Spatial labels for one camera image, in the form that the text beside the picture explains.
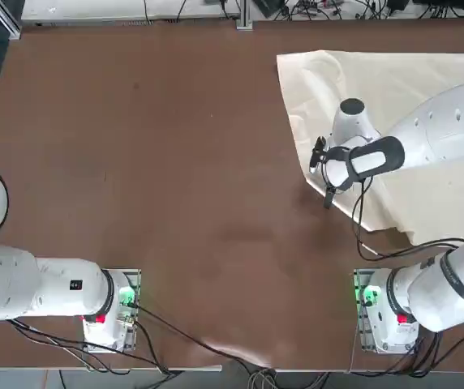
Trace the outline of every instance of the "metal frame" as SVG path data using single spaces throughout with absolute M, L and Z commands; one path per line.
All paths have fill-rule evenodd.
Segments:
M 236 21 L 236 28 L 238 30 L 252 30 L 252 22 L 250 17 L 250 4 L 251 0 L 239 0 L 241 4 L 241 15 Z
M 18 40 L 21 37 L 21 26 L 15 17 L 7 10 L 2 0 L 0 0 L 0 23 L 10 34 L 11 40 Z

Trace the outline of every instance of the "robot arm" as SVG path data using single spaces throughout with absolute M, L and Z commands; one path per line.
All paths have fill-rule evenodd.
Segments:
M 310 161 L 329 194 L 377 174 L 464 157 L 464 85 L 427 100 L 385 137 L 361 101 L 346 101 Z M 464 323 L 464 245 L 411 267 L 376 270 L 361 299 L 378 353 L 406 353 L 419 324 L 438 332 Z
M 346 190 L 367 177 L 464 157 L 464 85 L 430 100 L 381 137 L 362 101 L 344 100 L 333 133 L 318 139 L 310 171 L 324 173 L 328 188 Z
M 0 228 L 8 204 L 0 176 Z M 132 337 L 126 320 L 134 311 L 126 302 L 135 302 L 135 291 L 123 271 L 102 270 L 82 259 L 35 258 L 0 246 L 0 320 L 82 316 L 86 341 L 123 350 Z

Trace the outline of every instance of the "table surface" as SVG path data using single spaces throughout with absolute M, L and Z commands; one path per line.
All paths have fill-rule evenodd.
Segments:
M 464 19 L 25 31 L 0 78 L 0 243 L 140 268 L 144 306 L 253 362 L 348 369 L 352 271 L 368 265 L 350 220 L 303 179 L 277 81 L 277 54 L 317 49 L 464 53 Z M 169 366 L 224 361 L 140 321 Z M 77 318 L 30 322 L 82 336 Z M 463 335 L 448 331 L 444 349 Z M 354 369 L 391 362 L 356 350 Z M 141 335 L 136 353 L 148 355 Z M 0 366 L 78 365 L 0 323 Z M 440 369 L 464 371 L 464 345 Z

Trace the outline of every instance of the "green led light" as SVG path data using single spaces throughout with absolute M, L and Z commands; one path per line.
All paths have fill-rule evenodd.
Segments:
M 131 304 L 132 302 L 135 302 L 135 290 L 131 286 L 120 288 L 118 291 L 118 297 L 120 303 L 124 306 Z
M 378 302 L 378 296 L 381 293 L 381 288 L 379 286 L 368 285 L 363 290 L 363 298 L 365 301 L 371 301 L 373 304 Z

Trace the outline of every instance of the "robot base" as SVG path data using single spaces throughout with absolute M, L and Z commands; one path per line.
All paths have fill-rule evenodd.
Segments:
M 381 354 L 405 354 L 418 338 L 419 324 L 400 323 L 386 293 L 390 269 L 357 269 L 354 289 L 362 349 Z
M 102 317 L 89 322 L 83 319 L 84 340 L 100 344 L 118 351 L 135 349 L 136 332 L 134 323 L 138 316 L 136 308 L 125 304 L 139 303 L 140 276 L 137 269 L 106 269 L 114 283 L 113 303 L 110 311 Z M 111 351 L 86 346 L 90 353 L 111 353 Z

